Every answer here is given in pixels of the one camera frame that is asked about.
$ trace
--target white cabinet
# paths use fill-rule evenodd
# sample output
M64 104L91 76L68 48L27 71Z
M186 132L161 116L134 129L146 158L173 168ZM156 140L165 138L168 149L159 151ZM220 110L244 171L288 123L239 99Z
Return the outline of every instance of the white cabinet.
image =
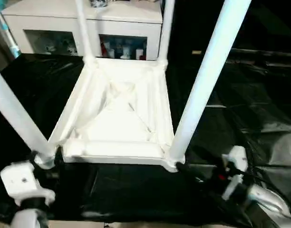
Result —
M96 56L136 59L139 52L140 58L157 59L159 2L116 1L104 8L92 8L88 0L84 4ZM83 55L74 0L23 0L2 14L22 53Z

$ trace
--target black tarp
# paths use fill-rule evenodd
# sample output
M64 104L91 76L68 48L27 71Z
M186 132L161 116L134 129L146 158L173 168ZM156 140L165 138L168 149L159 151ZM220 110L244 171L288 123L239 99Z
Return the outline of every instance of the black tarp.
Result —
M51 134L83 67L80 57L23 54L2 75L45 137ZM170 64L166 73L174 129L197 67ZM213 164L200 148L220 157L233 145L247 150L249 172L274 183L291 200L291 68L226 64L186 153L187 162L210 176ZM0 114L0 170L29 153ZM52 219L163 221L239 226L200 197L178 173L162 167L66 164ZM16 206L0 183L0 220Z

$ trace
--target shelf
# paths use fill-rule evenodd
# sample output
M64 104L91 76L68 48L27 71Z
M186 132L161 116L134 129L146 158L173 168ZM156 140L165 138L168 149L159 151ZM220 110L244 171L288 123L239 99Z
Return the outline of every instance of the shelf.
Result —
M92 8L83 0L85 16L90 20L111 20L162 24L160 3L145 0L113 1L107 7ZM77 18L75 0L22 0L2 12L3 15Z

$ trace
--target black cable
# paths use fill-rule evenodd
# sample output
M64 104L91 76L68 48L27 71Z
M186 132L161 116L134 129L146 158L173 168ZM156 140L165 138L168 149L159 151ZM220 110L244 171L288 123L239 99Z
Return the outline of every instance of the black cable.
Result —
M235 168L235 171L238 174L244 175L244 177L253 178L253 179L256 179L256 180L258 180L260 182L264 182L265 184L267 184L271 188L272 191L274 191L276 194L278 194L285 201L285 203L288 205L290 213L291 213L291 201L273 183L271 183L271 182L269 182L269 181L267 181L267 180L265 180L265 179L263 179L261 177L258 177L258 176L254 175L254 174L250 174L250 173L241 171L241 170L239 170L237 168Z

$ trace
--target cabinet door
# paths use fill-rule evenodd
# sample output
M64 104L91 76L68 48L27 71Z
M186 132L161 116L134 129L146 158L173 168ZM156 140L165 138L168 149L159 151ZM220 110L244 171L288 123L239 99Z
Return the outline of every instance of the cabinet door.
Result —
M161 24L87 20L87 27L90 42L100 43L96 48L99 51L97 56L157 59Z
M22 53L83 55L77 19L5 16Z

